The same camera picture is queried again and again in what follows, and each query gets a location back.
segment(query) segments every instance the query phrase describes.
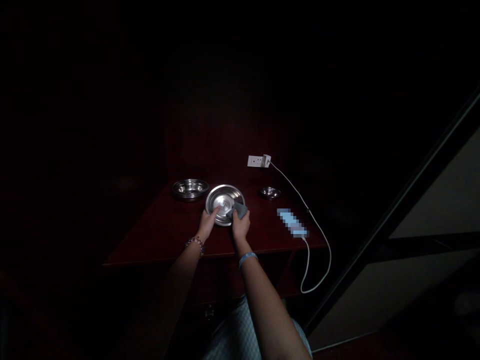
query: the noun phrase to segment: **charging cable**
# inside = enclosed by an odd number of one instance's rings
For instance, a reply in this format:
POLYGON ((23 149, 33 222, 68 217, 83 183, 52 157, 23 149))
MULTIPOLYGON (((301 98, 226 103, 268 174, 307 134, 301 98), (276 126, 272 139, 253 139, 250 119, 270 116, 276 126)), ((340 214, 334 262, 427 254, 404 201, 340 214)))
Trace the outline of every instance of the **charging cable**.
POLYGON ((330 253, 330 258, 329 258, 329 260, 328 260, 328 269, 326 270, 325 275, 323 275, 323 277, 320 279, 320 281, 318 282, 317 285, 315 285, 314 287, 312 287, 310 290, 304 291, 304 290, 303 290, 304 281, 305 281, 305 278, 307 277, 307 273, 309 272, 310 248, 309 248, 309 243, 307 242, 307 240, 305 240, 304 237, 301 238, 301 239, 305 242, 305 244, 306 244, 307 257, 306 257, 305 275, 303 275, 303 279, 302 279, 301 284, 300 284, 300 291, 301 291, 302 294, 308 294, 308 293, 312 292, 313 290, 315 290, 316 288, 318 288, 319 285, 322 283, 322 281, 324 281, 324 279, 325 279, 325 278, 327 277, 327 275, 329 274, 330 265, 332 265, 332 249, 330 249, 330 244, 329 244, 329 241, 327 240, 327 237, 326 237, 325 234, 324 234, 324 231, 323 231, 322 228, 320 227, 320 225, 319 225, 319 223, 317 222, 317 220, 315 220, 315 217, 314 217, 314 215, 312 214, 312 211, 309 209, 309 207, 308 207, 307 204, 305 203, 305 200, 304 200, 304 198, 302 197, 302 195, 300 195, 299 191, 295 188, 295 186, 292 184, 292 182, 289 180, 289 178, 286 177, 285 174, 284 174, 283 172, 281 172, 280 169, 279 169, 278 167, 276 167, 272 161, 270 161, 269 163, 270 163, 275 169, 277 169, 278 172, 280 172, 280 174, 283 175, 283 177, 290 183, 291 187, 296 191, 296 193, 298 194, 298 196, 300 196, 301 201, 303 202, 303 204, 305 205, 306 209, 307 209, 308 212, 310 213, 311 218, 313 219, 313 221, 315 222, 315 224, 316 224, 316 225, 318 226, 318 228, 320 229, 321 234, 322 234, 323 237, 325 238, 326 245, 328 246, 328 252, 330 253))

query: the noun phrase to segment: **bracelet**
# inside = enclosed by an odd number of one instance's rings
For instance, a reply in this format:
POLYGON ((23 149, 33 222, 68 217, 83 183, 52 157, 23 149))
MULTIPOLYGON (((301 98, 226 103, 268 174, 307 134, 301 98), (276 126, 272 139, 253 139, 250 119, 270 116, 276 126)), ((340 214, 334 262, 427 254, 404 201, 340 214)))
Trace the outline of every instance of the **bracelet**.
POLYGON ((244 261, 251 257, 256 257, 257 260, 259 259, 254 252, 247 252, 240 258, 240 261, 238 262, 238 269, 240 270, 240 267, 242 266, 244 261))
POLYGON ((197 243, 198 245, 200 245, 200 259, 201 259, 202 256, 204 255, 204 251, 205 251, 204 243, 202 242, 202 240, 200 240, 200 238, 198 236, 191 237, 185 243, 185 246, 183 247, 183 249, 185 250, 187 248, 187 246, 190 245, 191 243, 197 243))

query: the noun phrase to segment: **blue wristband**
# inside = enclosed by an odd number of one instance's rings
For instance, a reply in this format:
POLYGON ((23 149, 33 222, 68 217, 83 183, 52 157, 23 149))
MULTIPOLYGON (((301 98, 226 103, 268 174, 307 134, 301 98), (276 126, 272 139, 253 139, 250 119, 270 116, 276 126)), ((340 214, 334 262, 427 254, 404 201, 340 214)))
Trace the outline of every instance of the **blue wristband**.
POLYGON ((250 258, 250 257, 256 257, 257 260, 259 259, 254 252, 247 252, 246 254, 244 254, 244 255, 240 258, 240 261, 238 262, 238 269, 239 269, 239 270, 240 270, 240 267, 242 266, 242 264, 244 263, 244 261, 247 260, 247 259, 250 258))

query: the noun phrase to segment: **dark wooden desk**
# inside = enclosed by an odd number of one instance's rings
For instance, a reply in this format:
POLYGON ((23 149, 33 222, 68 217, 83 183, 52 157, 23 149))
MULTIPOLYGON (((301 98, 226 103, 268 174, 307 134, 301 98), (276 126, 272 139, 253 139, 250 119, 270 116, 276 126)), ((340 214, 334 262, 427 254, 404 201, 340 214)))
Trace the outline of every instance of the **dark wooden desk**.
MULTIPOLYGON (((298 195, 282 191, 282 197, 267 201, 257 195, 260 186, 237 185, 250 210, 248 242, 259 255, 265 272, 282 296, 300 293, 298 276, 289 271, 298 250, 306 251, 300 238, 293 238, 277 215, 278 208, 289 208, 309 230, 310 250, 327 246, 319 229, 306 212, 298 195)), ((172 263, 182 252, 188 238, 197 229, 205 198, 192 203, 175 200, 170 185, 165 187, 138 220, 125 239, 104 262, 106 268, 172 263)), ((196 276, 190 292, 190 304, 206 304, 221 299, 231 299, 243 293, 243 282, 238 271, 231 226, 215 226, 205 244, 205 254, 199 263, 202 276, 196 276)))

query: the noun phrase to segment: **stainless steel bowl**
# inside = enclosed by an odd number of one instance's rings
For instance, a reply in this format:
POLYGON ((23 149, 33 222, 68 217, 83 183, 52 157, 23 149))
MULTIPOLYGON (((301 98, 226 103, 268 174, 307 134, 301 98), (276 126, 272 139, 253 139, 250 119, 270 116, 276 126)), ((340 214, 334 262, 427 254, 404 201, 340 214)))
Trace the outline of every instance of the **stainless steel bowl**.
POLYGON ((180 201, 193 203, 200 200, 209 189, 209 184, 203 180, 185 179, 171 186, 172 195, 180 201))
POLYGON ((281 197, 282 193, 280 192, 280 190, 277 190, 270 186, 266 186, 258 190, 258 195, 260 195, 261 198, 273 201, 281 197))
POLYGON ((215 224, 230 226, 232 219, 227 216, 227 213, 234 207, 235 202, 246 205, 240 190, 232 185, 219 185, 214 187, 206 197, 205 210, 210 215, 217 206, 220 206, 215 217, 215 224))

